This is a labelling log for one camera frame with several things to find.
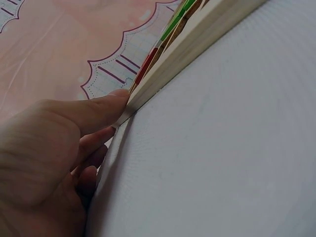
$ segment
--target gray surface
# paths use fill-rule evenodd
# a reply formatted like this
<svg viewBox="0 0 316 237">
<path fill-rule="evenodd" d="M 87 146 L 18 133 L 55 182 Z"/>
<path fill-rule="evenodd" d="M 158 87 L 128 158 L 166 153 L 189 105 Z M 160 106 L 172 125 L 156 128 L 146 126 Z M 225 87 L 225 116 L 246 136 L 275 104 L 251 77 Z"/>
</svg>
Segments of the gray surface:
<svg viewBox="0 0 316 237">
<path fill-rule="evenodd" d="M 125 124 L 88 236 L 316 236 L 315 9 L 268 2 Z"/>
</svg>

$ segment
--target pink paper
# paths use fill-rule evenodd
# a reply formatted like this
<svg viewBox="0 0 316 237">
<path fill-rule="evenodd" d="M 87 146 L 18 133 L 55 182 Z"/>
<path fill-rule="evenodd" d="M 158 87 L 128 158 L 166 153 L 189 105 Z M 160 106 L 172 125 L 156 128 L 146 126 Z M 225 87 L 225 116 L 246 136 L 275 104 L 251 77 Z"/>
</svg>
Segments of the pink paper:
<svg viewBox="0 0 316 237">
<path fill-rule="evenodd" d="M 180 1 L 0 0 L 0 122 L 129 88 Z"/>
</svg>

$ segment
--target finger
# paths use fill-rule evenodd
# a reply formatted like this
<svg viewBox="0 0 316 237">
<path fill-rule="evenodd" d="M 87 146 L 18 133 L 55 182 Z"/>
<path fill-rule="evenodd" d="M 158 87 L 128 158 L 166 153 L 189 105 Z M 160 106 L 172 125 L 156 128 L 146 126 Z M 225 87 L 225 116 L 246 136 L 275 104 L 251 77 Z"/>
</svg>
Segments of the finger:
<svg viewBox="0 0 316 237">
<path fill-rule="evenodd" d="M 75 169 L 82 161 L 86 160 L 93 152 L 102 147 L 115 134 L 115 128 L 107 127 L 101 131 L 89 134 L 81 138 L 78 157 L 70 171 Z"/>
<path fill-rule="evenodd" d="M 101 146 L 99 149 L 97 149 L 93 154 L 89 156 L 88 159 L 86 159 L 85 162 L 80 164 L 73 172 L 72 175 L 75 179 L 79 178 L 82 174 L 82 172 L 89 166 L 95 166 L 96 168 L 99 168 L 102 164 L 104 157 L 108 151 L 108 148 L 106 145 Z"/>
<path fill-rule="evenodd" d="M 114 124 L 122 115 L 129 91 L 118 89 L 109 95 L 83 101 L 45 101 L 39 106 L 74 123 L 81 137 Z"/>
<path fill-rule="evenodd" d="M 77 185 L 79 195 L 84 208 L 88 208 L 96 189 L 97 169 L 95 166 L 87 167 L 81 174 Z"/>
</svg>

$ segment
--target hand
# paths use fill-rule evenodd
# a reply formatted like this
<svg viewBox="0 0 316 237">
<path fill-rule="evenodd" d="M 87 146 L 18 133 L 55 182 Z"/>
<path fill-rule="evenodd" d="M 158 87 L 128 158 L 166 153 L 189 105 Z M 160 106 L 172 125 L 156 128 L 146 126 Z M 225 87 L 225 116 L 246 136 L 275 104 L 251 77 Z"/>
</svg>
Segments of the hand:
<svg viewBox="0 0 316 237">
<path fill-rule="evenodd" d="M 80 237 L 127 90 L 42 101 L 0 127 L 0 236 Z"/>
</svg>

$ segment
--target scalloped border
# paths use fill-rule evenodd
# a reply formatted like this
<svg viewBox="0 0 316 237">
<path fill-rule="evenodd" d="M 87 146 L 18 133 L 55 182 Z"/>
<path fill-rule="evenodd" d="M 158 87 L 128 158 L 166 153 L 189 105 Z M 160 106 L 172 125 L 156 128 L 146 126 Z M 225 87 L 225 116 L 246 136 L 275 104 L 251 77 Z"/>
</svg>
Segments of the scalloped border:
<svg viewBox="0 0 316 237">
<path fill-rule="evenodd" d="M 158 4 L 170 4 L 170 3 L 173 3 L 173 2 L 176 2 L 176 1 L 178 1 L 178 0 L 173 0 L 173 1 L 171 1 L 171 2 L 157 2 L 157 1 L 156 1 L 156 2 L 155 2 L 155 10 L 154 10 L 154 13 L 152 14 L 152 16 L 151 16 L 144 24 L 142 24 L 142 25 L 140 25 L 140 26 L 138 26 L 138 27 L 136 27 L 136 28 L 134 28 L 134 29 L 127 30 L 127 31 L 123 31 L 123 33 L 122 33 L 122 40 L 121 40 L 121 42 L 120 42 L 119 47 L 118 47 L 111 55 L 109 55 L 109 56 L 107 56 L 107 57 L 105 57 L 105 58 L 103 58 L 103 59 L 99 59 L 99 60 L 88 60 L 88 64 L 89 64 L 89 66 L 90 66 L 90 76 L 89 76 L 89 79 L 88 79 L 84 84 L 82 84 L 82 85 L 80 86 L 81 89 L 84 91 L 84 93 L 85 93 L 87 99 L 90 99 L 90 97 L 89 97 L 87 91 L 86 91 L 83 87 L 84 87 L 85 85 L 87 85 L 87 84 L 89 83 L 89 81 L 91 80 L 91 78 L 92 78 L 93 68 L 92 68 L 91 63 L 100 62 L 100 61 L 102 61 L 102 60 L 105 60 L 105 59 L 107 59 L 107 58 L 112 57 L 112 56 L 121 48 L 121 46 L 122 46 L 122 44 L 123 44 L 123 42 L 124 42 L 124 34 L 125 34 L 125 33 L 128 33 L 128 32 L 131 32 L 131 31 L 135 31 L 135 30 L 137 30 L 137 29 L 143 27 L 144 25 L 146 25 L 146 24 L 153 18 L 153 16 L 155 15 L 155 13 L 156 13 L 156 11 L 157 11 L 157 6 L 158 6 Z"/>
<path fill-rule="evenodd" d="M 26 0 L 24 0 L 24 1 L 21 3 L 21 5 L 20 5 L 20 8 L 19 8 L 19 10 L 18 10 L 17 18 L 13 18 L 13 19 L 9 20 L 8 22 L 6 22 L 6 23 L 2 26 L 2 29 L 1 29 L 1 31 L 0 31 L 0 34 L 2 33 L 3 29 L 5 28 L 5 26 L 6 26 L 10 21 L 13 21 L 13 20 L 20 20 L 20 17 L 19 17 L 20 9 L 22 8 L 22 5 L 23 5 L 23 3 L 25 3 L 25 1 L 26 1 Z"/>
</svg>

